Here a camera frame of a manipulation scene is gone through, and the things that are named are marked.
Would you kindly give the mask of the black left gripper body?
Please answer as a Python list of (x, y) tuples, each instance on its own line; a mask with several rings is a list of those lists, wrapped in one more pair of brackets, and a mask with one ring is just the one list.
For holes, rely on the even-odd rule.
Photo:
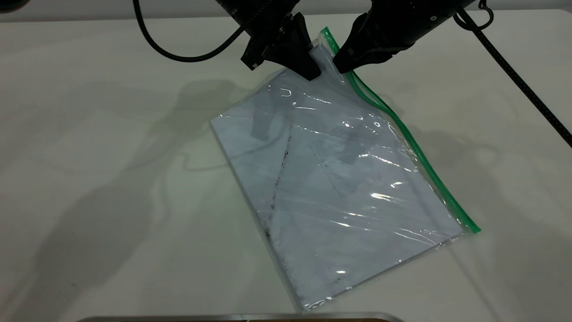
[(277, 13), (266, 13), (249, 22), (250, 64), (262, 64), (264, 61), (270, 61), (269, 50), (281, 35), (290, 32), (291, 20), (294, 15), (288, 13), (281, 17)]

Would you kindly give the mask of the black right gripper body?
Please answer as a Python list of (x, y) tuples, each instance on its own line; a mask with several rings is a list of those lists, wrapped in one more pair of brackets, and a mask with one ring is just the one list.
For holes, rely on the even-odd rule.
[(428, 0), (372, 0), (367, 29), (391, 45), (412, 45), (431, 30)]

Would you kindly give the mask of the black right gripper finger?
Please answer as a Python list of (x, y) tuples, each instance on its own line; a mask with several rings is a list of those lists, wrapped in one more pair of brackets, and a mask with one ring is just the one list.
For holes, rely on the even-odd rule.
[(377, 63), (374, 54), (369, 52), (373, 48), (372, 39), (362, 31), (367, 16), (363, 13), (352, 24), (348, 38), (333, 59), (337, 67), (363, 67)]
[(415, 43), (346, 42), (336, 54), (336, 67), (347, 73), (369, 64), (382, 64)]

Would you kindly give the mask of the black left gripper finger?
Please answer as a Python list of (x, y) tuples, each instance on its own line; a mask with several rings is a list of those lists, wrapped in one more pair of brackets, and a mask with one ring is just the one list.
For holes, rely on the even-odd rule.
[(311, 55), (312, 50), (306, 20), (301, 13), (295, 14), (290, 25), (290, 69), (305, 79), (316, 79), (321, 75), (320, 67)]
[(316, 61), (309, 53), (312, 48), (308, 34), (285, 33), (269, 50), (269, 60), (312, 81), (316, 79)]

